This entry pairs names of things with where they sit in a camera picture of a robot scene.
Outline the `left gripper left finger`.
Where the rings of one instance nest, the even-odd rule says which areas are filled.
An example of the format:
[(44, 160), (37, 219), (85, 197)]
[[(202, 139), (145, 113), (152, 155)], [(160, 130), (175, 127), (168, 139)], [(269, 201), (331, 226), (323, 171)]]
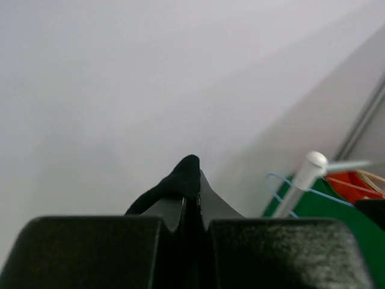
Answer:
[(18, 235), (2, 288), (179, 288), (182, 200), (140, 215), (44, 216)]

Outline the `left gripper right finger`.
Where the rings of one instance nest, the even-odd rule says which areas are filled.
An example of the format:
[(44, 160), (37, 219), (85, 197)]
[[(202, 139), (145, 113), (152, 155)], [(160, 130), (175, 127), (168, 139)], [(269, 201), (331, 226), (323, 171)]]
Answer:
[(353, 233), (333, 219), (247, 219), (200, 178), (201, 288), (374, 288)]

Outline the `blue wire hanger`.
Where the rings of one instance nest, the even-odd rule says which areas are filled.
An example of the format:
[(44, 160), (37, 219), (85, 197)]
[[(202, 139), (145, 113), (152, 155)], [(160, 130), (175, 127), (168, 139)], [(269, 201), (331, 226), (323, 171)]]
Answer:
[[(271, 217), (277, 209), (280, 202), (286, 197), (291, 188), (293, 176), (284, 179), (282, 176), (269, 174), (266, 177), (266, 186), (272, 190), (273, 179), (280, 180), (281, 186), (273, 193), (273, 198), (263, 212), (264, 217)], [(313, 184), (310, 191), (303, 194), (300, 201), (294, 208), (292, 217), (331, 217), (340, 219), (347, 216), (348, 213), (354, 213), (356, 210), (353, 205), (340, 197), (332, 189), (330, 184), (323, 178), (319, 178)]]

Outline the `black t shirt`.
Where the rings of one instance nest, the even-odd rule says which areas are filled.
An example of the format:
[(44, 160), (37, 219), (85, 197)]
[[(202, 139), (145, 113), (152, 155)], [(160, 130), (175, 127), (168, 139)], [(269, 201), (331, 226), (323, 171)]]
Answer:
[(156, 186), (140, 195), (128, 208), (125, 215), (140, 215), (163, 197), (184, 197), (194, 200), (200, 191), (200, 159), (187, 155)]

